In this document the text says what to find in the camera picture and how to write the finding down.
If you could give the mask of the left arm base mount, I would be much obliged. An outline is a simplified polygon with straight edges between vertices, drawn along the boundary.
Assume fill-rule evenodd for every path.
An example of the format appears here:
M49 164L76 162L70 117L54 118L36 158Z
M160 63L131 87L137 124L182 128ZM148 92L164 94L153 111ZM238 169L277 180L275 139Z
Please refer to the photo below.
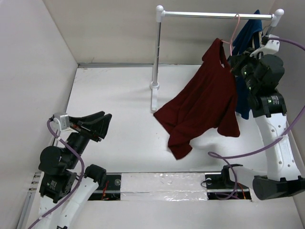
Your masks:
M99 187L89 197L89 201L117 201L121 200L122 175L119 173L107 174L106 183Z

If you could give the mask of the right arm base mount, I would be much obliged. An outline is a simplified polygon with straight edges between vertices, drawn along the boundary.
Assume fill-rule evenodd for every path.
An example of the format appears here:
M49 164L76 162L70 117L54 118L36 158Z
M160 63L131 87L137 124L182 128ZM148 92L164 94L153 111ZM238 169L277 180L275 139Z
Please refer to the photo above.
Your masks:
M206 189L208 200L251 200L250 189L238 183L234 189L234 181L230 180L228 165L223 166L220 172L207 172L201 182Z

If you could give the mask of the white clothes rack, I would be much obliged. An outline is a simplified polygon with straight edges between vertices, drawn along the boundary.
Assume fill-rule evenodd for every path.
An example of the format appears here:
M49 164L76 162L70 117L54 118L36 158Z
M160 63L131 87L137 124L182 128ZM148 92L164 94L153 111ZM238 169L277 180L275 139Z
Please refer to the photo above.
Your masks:
M152 69L152 82L150 89L151 95L151 111L155 112L158 108L158 90L160 84L158 82L159 70L159 54L161 41L161 25L164 17L189 17L189 18L216 18L216 19L237 19L240 20L263 20L270 21L270 26L266 32L269 35L278 25L281 17L284 15L283 9L277 9L273 14L240 14L240 13L209 13L209 12L186 12L186 11L166 11L162 5L156 7L156 42L154 52L154 63Z

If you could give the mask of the wooden hanger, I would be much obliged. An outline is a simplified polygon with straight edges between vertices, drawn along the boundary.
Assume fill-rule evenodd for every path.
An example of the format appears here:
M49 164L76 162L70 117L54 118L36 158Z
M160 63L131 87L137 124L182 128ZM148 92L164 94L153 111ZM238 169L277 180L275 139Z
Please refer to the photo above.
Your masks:
M255 32L252 35L252 39L251 39L252 48L255 50L260 48L261 41L262 41L262 31Z

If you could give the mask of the pink wire hanger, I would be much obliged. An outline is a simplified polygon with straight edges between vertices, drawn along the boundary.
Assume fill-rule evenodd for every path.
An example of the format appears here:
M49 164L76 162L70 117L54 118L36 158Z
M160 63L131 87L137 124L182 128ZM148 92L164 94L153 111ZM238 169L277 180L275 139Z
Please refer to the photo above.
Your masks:
M229 40L229 41L221 40L222 43L226 43L226 44L229 45L230 56L233 55L233 38L234 38L234 36L235 36L235 33L236 33L236 31L237 31L237 29L238 29L238 26L239 26L239 23L240 23L240 14L237 13L237 14L235 15L235 18L237 18L237 24L236 24L236 26L235 26L235 28L234 28L234 31L233 31L233 33L232 33L232 36L231 36L230 40Z

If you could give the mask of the dark red t-shirt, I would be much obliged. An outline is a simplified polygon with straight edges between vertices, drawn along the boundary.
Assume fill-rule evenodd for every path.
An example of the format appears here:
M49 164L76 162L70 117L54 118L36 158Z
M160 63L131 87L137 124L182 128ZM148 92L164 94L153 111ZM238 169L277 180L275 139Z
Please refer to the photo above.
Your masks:
M235 76L225 56L223 41L216 38L202 61L188 84L154 113L169 134L168 148L177 160L191 152L191 140L209 129L214 128L226 137L240 135L235 115Z

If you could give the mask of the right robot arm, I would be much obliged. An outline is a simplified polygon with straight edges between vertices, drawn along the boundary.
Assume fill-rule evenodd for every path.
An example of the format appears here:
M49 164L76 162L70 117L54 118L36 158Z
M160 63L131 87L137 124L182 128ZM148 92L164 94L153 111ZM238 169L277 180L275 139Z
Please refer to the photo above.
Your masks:
M267 160L267 173L254 172L243 166L220 175L224 187L232 187L250 180L246 186L253 189L259 200L294 196L305 190L305 179L298 169L291 149L287 108L277 86L285 73L284 63L274 54L254 53L248 48L230 59L232 73L242 78L249 91L247 100L253 118L261 133Z

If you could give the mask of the blue t-shirt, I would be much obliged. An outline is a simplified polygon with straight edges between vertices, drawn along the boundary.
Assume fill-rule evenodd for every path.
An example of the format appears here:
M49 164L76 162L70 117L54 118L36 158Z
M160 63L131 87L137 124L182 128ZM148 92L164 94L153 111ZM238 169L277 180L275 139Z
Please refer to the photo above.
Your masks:
M250 19L244 27L240 30L237 37L233 41L233 55L240 55L248 48L254 48L255 50L260 48L261 39L263 34L263 27L261 20ZM246 84L244 77L248 74L244 74L246 69L242 70L242 75L235 76L236 79L236 91L238 95L237 105L235 111L240 116L248 120L250 114L250 106L248 104L249 86Z

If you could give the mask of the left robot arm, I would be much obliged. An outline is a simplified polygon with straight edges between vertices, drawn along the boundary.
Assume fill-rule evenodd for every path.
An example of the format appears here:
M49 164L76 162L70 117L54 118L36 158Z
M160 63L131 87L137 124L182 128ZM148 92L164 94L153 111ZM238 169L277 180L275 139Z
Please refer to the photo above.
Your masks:
M93 192L107 188L106 169L86 167L81 156L90 141L106 137L111 119L103 111L83 117L55 113L48 119L49 132L63 147L48 146L41 152L40 217L31 228L70 229Z

